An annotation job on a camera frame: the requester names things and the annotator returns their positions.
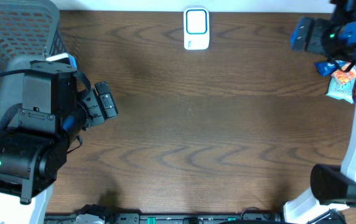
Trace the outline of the orange tissue pack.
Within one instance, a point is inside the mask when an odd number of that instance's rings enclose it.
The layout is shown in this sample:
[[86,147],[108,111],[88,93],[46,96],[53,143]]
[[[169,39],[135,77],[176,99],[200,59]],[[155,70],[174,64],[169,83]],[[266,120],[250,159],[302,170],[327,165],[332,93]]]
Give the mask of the orange tissue pack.
[[356,78],[356,67],[351,63],[346,63],[331,75],[333,80],[340,86],[347,84]]

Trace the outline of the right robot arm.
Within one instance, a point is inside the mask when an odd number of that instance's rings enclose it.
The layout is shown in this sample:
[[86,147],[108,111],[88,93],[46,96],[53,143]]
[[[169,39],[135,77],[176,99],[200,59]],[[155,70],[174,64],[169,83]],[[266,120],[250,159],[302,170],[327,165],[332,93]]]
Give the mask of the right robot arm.
[[[291,48],[344,60],[356,68],[356,1],[333,1],[332,17],[303,17],[291,37]],[[286,223],[333,222],[333,214],[356,207],[356,104],[349,146],[341,165],[316,164],[310,187],[283,207]]]

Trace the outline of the mint green tissue pack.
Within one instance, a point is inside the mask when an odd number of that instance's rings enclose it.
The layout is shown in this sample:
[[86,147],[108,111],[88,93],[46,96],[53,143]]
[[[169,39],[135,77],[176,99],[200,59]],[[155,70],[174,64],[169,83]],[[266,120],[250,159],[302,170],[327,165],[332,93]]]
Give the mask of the mint green tissue pack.
[[346,84],[340,86],[333,78],[330,80],[326,95],[336,100],[345,100],[354,104],[353,90],[356,84],[356,79],[353,79]]

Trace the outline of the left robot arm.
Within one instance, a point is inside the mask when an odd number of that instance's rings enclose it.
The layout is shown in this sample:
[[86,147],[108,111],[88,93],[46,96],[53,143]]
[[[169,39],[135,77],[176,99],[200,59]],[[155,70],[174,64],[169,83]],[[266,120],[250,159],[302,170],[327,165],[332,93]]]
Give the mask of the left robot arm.
[[22,102],[0,120],[0,223],[42,223],[80,131],[118,115],[107,82],[73,65],[33,61],[21,74]]

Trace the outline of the blue Oreo cookie pack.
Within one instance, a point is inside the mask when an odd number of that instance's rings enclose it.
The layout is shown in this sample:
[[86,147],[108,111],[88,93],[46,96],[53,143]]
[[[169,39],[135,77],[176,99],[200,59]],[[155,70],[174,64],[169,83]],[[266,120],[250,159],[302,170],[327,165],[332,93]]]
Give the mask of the blue Oreo cookie pack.
[[322,77],[333,74],[336,70],[342,68],[347,62],[342,60],[336,60],[331,62],[316,62],[314,65],[318,74]]

